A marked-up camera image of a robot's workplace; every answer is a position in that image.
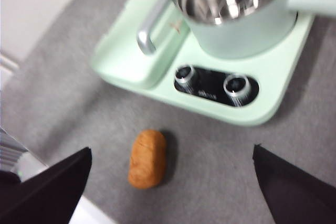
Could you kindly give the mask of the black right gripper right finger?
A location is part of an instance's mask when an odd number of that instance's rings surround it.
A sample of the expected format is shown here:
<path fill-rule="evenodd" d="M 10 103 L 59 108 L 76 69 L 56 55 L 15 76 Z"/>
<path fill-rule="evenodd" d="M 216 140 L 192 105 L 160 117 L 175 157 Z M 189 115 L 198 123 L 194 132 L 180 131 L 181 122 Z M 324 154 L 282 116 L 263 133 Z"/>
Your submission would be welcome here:
<path fill-rule="evenodd" d="M 335 187 L 275 155 L 253 150 L 260 190 L 275 223 L 335 223 Z"/>

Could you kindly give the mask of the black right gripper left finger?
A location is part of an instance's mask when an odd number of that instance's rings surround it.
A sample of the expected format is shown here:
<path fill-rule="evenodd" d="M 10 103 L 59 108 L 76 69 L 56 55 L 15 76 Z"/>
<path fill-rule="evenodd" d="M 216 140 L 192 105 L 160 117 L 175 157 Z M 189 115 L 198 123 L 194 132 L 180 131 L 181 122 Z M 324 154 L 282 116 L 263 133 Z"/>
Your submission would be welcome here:
<path fill-rule="evenodd" d="M 1 172 L 1 223 L 69 223 L 91 165 L 85 147 L 24 182 Z"/>

